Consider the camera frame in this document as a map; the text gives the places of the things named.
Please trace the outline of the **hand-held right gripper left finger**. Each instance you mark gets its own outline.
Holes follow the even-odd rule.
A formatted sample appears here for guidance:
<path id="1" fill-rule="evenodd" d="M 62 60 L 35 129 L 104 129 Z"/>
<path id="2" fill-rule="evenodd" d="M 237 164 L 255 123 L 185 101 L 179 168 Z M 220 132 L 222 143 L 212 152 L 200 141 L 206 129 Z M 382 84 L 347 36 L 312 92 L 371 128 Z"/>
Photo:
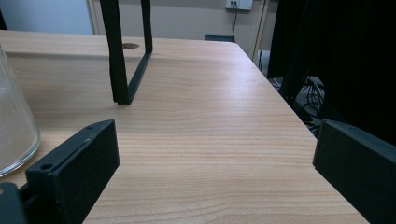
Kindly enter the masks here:
<path id="1" fill-rule="evenodd" d="M 32 224 L 82 224 L 120 165 L 115 121 L 91 124 L 26 171 Z"/>

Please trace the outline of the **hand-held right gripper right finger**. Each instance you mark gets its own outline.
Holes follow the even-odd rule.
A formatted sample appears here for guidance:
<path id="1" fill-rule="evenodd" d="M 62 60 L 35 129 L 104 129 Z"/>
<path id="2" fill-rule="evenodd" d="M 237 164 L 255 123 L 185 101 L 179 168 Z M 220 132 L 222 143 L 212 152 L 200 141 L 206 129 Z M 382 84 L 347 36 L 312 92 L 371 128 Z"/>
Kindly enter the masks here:
<path id="1" fill-rule="evenodd" d="M 313 165 L 368 222 L 396 224 L 396 146 L 323 120 Z"/>

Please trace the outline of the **black curtain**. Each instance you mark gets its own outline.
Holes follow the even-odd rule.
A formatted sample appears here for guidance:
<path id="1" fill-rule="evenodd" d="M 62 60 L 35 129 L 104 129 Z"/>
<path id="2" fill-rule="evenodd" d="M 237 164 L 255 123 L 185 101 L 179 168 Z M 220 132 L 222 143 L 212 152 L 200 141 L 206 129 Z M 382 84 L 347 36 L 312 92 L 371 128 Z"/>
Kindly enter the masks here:
<path id="1" fill-rule="evenodd" d="M 318 77 L 322 118 L 396 146 L 396 0 L 278 0 L 268 76 L 288 104 Z"/>

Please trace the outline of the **dark box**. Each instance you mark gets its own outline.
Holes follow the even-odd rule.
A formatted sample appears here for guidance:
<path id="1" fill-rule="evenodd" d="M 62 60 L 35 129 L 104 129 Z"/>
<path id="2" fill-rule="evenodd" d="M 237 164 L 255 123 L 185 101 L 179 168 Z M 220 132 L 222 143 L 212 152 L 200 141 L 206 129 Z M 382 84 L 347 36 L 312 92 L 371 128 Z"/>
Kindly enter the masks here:
<path id="1" fill-rule="evenodd" d="M 234 42 L 232 35 L 205 35 L 206 41 Z"/>

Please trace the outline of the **black metal shelf frame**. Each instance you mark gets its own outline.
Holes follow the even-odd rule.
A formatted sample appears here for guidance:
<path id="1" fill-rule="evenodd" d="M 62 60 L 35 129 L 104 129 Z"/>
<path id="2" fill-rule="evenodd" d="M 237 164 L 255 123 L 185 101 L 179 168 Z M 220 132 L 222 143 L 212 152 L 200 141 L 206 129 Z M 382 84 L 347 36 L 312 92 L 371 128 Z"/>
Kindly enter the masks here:
<path id="1" fill-rule="evenodd" d="M 118 105 L 129 105 L 138 90 L 141 79 L 153 51 L 151 32 L 150 0 L 140 0 L 144 31 L 145 53 L 130 82 L 127 82 L 125 58 L 120 26 L 119 0 L 100 0 L 109 52 L 109 75 L 113 101 Z"/>

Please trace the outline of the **white wall socket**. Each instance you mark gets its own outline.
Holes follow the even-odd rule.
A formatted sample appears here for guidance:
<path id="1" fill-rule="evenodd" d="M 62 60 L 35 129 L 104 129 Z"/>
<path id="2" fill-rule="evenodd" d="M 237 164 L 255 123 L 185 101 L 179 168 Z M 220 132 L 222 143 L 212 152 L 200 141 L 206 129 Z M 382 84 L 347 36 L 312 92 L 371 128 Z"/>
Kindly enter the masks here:
<path id="1" fill-rule="evenodd" d="M 226 0 L 226 9 L 251 10 L 253 0 Z"/>

